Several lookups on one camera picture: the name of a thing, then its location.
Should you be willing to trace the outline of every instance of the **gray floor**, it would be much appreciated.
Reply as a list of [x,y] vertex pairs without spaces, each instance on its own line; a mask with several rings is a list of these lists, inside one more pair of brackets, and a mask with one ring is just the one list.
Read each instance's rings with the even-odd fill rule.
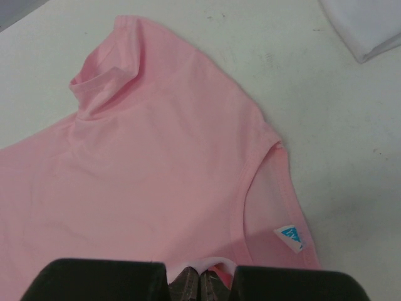
[[48,0],[0,0],[0,32]]

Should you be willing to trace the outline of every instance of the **pink t-shirt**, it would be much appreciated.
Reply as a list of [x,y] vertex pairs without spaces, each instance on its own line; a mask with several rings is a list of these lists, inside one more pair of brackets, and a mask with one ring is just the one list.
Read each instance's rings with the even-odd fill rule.
[[119,16],[70,88],[75,114],[0,150],[1,300],[66,257],[319,268],[280,138],[199,50]]

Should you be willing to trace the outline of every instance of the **white cloth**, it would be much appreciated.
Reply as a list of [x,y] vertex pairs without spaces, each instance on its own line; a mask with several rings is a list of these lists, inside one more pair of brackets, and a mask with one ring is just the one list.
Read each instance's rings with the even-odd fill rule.
[[320,0],[358,62],[401,45],[401,0]]

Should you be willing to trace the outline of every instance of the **garment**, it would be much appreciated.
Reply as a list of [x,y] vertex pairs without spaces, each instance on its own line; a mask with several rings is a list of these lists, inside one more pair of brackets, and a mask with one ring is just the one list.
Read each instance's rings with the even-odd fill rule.
[[321,0],[358,62],[401,45],[401,0]]
[[200,51],[119,16],[70,88],[75,114],[0,152],[6,300],[56,258],[319,268],[280,138]]

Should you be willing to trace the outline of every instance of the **table surface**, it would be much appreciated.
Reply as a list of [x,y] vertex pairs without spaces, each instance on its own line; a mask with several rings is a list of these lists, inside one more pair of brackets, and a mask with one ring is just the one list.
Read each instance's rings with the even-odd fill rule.
[[50,0],[0,33],[0,147],[74,112],[68,82],[118,14],[207,53],[290,153],[325,269],[372,300],[401,294],[401,47],[359,65],[317,0]]

